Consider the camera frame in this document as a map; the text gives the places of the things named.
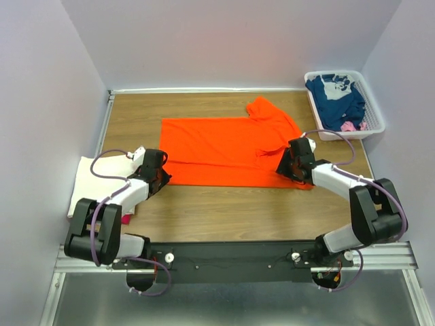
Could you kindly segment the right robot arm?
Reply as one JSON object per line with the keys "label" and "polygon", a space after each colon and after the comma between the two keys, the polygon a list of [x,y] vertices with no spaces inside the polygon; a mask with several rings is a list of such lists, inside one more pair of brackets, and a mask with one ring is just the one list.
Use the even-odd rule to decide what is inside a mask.
{"label": "right robot arm", "polygon": [[319,264],[349,249],[400,239],[408,220],[389,179],[367,179],[327,160],[315,158],[315,142],[305,136],[289,141],[277,168],[288,179],[327,189],[349,202],[350,224],[318,236],[310,256]]}

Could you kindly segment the orange t-shirt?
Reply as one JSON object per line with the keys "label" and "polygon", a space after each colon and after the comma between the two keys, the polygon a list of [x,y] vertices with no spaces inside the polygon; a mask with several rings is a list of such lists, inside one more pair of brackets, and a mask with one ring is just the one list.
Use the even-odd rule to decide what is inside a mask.
{"label": "orange t-shirt", "polygon": [[296,122],[263,97],[246,112],[163,119],[159,148],[169,156],[170,185],[312,189],[276,172],[288,142],[302,134]]}

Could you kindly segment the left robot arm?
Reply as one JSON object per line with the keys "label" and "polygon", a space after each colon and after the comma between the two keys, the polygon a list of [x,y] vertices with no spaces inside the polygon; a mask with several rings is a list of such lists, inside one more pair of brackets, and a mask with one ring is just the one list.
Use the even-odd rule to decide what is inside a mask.
{"label": "left robot arm", "polygon": [[144,147],[134,152],[107,150],[91,160],[89,179],[80,171],[76,180],[98,192],[84,191],[76,200],[65,255],[96,266],[117,259],[149,259],[149,238],[122,233],[122,218],[170,181],[164,170],[167,160],[165,151]]}

